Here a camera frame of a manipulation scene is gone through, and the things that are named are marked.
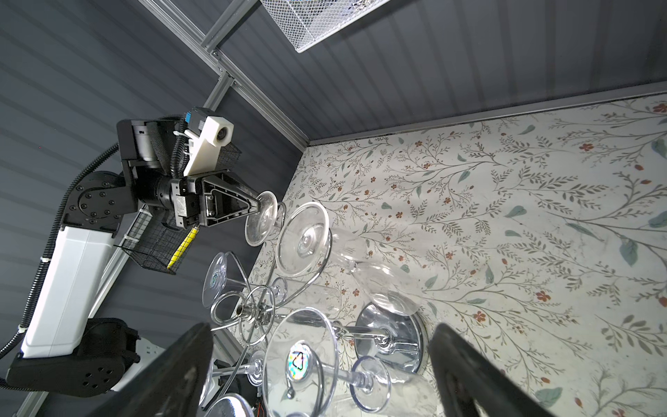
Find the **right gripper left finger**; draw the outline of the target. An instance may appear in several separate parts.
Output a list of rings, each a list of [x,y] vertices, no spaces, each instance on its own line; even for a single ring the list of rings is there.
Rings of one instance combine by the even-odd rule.
[[[212,353],[211,327],[198,323],[90,415],[197,415]]]

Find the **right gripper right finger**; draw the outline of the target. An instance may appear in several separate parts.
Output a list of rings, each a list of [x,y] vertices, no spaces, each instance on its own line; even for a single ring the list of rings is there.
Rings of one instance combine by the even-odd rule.
[[[434,378],[447,416],[550,416],[446,323],[428,344]]]

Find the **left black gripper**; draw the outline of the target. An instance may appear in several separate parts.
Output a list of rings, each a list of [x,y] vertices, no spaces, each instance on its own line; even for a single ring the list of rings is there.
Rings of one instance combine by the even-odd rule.
[[[258,193],[232,171],[168,181],[175,226],[211,228],[259,212]]]

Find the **clear champagne flute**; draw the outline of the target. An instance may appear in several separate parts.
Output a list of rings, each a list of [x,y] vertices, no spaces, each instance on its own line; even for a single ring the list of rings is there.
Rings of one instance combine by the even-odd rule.
[[[379,308],[411,316],[420,309],[419,290],[408,273],[370,253],[366,241],[332,225],[326,208],[304,203],[284,223],[275,251],[280,276],[315,276],[335,265],[351,275]]]
[[[272,191],[264,191],[257,197],[258,211],[246,217],[245,239],[251,247],[260,247],[266,241],[277,238],[287,215],[285,203],[279,202]]]

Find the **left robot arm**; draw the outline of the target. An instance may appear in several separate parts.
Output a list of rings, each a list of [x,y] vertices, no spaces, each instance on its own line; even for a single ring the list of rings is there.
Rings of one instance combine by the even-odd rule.
[[[123,120],[118,141],[66,189],[31,286],[4,390],[92,397],[120,391],[157,352],[93,305],[123,217],[145,205],[163,230],[128,249],[173,272],[198,229],[257,212],[257,194],[219,162],[234,125],[220,116]]]

